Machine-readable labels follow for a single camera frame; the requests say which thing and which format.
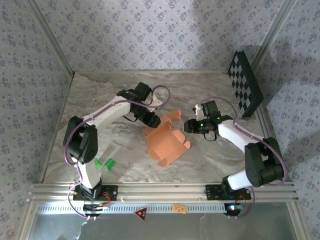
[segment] gray marble table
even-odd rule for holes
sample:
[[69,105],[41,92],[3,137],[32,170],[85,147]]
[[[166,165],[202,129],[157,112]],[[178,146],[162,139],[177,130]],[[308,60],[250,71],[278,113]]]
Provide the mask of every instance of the gray marble table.
[[[92,73],[90,76],[76,74],[59,124],[54,147],[49,158],[44,182],[69,182],[78,179],[76,170],[68,166],[63,157],[62,141],[68,121],[74,115],[85,116],[108,103],[118,91],[134,88],[144,82],[152,88],[162,84],[169,87],[171,99],[166,106],[156,110],[163,116],[171,110],[181,110],[182,120],[174,122],[172,129],[183,129],[183,123],[194,118],[192,108],[208,96],[221,96],[234,104],[228,75],[223,73],[177,73],[177,72],[127,72]],[[156,95],[164,100],[164,89]],[[234,117],[231,107],[217,101],[222,115]],[[239,123],[251,132],[262,135],[260,123],[255,117]],[[228,140],[218,137],[209,142],[202,135],[185,133],[191,148],[168,167],[160,167],[147,155],[142,122],[130,122],[123,117],[113,122],[100,135],[97,157],[105,162],[115,160],[111,170],[99,169],[103,182],[221,182],[222,177],[244,169],[244,154]]]

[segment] patterned wallpaper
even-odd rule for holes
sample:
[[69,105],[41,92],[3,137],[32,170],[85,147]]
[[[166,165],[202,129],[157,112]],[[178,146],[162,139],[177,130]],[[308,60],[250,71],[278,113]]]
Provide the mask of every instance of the patterned wallpaper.
[[227,70],[282,0],[37,0],[74,71]]
[[70,78],[30,11],[0,1],[0,239],[12,239],[39,180]]
[[298,1],[256,78],[314,239],[320,240],[320,3]]

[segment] checkerboard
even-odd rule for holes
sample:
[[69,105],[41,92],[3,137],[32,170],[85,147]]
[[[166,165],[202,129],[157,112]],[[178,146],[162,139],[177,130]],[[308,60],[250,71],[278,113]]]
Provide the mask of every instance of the checkerboard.
[[228,70],[243,118],[250,118],[264,97],[244,51],[236,51]]

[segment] red warning sticker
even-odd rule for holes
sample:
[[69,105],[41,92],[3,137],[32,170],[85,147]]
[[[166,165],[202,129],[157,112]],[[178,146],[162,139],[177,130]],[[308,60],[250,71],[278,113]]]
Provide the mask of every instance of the red warning sticker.
[[141,208],[138,211],[135,211],[134,213],[144,222],[146,221],[147,207]]

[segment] green object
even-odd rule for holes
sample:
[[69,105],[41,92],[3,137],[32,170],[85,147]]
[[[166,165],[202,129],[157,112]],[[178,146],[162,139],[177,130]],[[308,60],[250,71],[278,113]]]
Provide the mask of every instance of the green object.
[[112,158],[109,158],[109,160],[106,161],[106,163],[104,164],[104,167],[110,170],[113,167],[113,165],[115,165],[115,163],[116,162]]
[[101,167],[101,163],[98,158],[95,159],[95,167],[98,169]]

